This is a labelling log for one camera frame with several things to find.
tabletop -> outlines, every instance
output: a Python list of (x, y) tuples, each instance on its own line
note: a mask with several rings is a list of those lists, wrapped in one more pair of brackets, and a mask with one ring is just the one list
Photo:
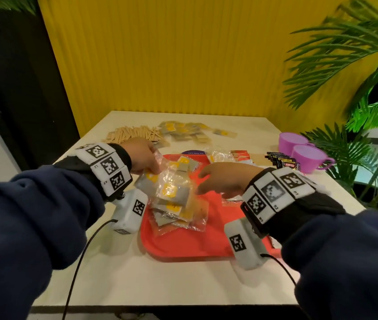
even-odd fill
[[(109, 131), (122, 126), (157, 126), (164, 120), (202, 122), (212, 128), (236, 132), (235, 139), (207, 132), (213, 145), (232, 150), (263, 154), (277, 151), (280, 131), (266, 118), (210, 116), (179, 113), (112, 111), (83, 136), (70, 150), (99, 142)], [(174, 142), (160, 149), (162, 154), (204, 149), (193, 141)], [(349, 193), (325, 172), (310, 177), (324, 184), (331, 196), (348, 213), (363, 210)], [(111, 219), (114, 205), (107, 203), (104, 215), (87, 231), (90, 237)], [(54, 271), (47, 290), (34, 307), (64, 306), (76, 262), (65, 270)], [(299, 274), (290, 269), (298, 280)], [(204, 262), (160, 262), (144, 249), (140, 235), (120, 235), (107, 227), (93, 239), (81, 264), (70, 306), (168, 306), (168, 305), (273, 305), (296, 304), (294, 285), (273, 260), (254, 270), (243, 270), (233, 259)]]

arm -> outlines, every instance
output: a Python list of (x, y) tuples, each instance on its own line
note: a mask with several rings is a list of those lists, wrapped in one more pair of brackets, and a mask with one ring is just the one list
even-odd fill
[[(200, 173), (209, 178), (198, 193), (243, 194), (266, 172), (245, 164), (212, 164)], [(254, 219), (251, 211), (244, 213)], [(252, 225), (258, 233), (265, 230)], [(312, 319), (378, 319), (378, 211), (352, 216), (316, 192), (296, 199), (265, 226), (282, 244), (284, 261), (300, 272), (295, 295)]]
[[(129, 170), (158, 172), (144, 139), (115, 149)], [(105, 199), (90, 167), (75, 156), (0, 183), (0, 319), (27, 317), (52, 270), (82, 252), (85, 230), (103, 214)]]

navy sleeve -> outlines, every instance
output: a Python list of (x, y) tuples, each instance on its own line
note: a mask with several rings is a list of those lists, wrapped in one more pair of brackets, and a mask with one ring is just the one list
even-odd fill
[(300, 272), (295, 295), (313, 319), (378, 319), (378, 211), (319, 215), (282, 247)]
[(0, 183), (0, 320), (26, 319), (52, 270), (78, 258), (104, 210), (90, 181), (58, 167)]

corrugated yellow panel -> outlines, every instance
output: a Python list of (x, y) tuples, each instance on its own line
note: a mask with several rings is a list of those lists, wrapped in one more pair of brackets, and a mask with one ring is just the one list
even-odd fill
[(287, 50), (346, 0), (39, 0), (81, 135), (110, 110), (264, 116), (303, 131), (343, 121), (378, 64), (345, 69), (303, 107), (284, 104)]

red tray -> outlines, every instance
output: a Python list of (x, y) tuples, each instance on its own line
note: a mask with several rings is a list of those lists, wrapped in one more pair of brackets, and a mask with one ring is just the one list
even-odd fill
[[(176, 161), (181, 154), (164, 155), (165, 158)], [(203, 164), (209, 164), (205, 155), (184, 155)], [(191, 178), (197, 184), (201, 183), (195, 172)], [(221, 203), (221, 196), (209, 192), (202, 196), (209, 202), (208, 222), (205, 232), (176, 229), (156, 236), (149, 222), (148, 214), (145, 213), (140, 227), (140, 237), (147, 252), (154, 257), (162, 258), (203, 258), (203, 257), (232, 257), (233, 252), (229, 241), (224, 233), (224, 225), (230, 221), (244, 217), (239, 207), (227, 207)], [(281, 249), (272, 247), (269, 237), (263, 239), (268, 253), (276, 258), (281, 258)]]

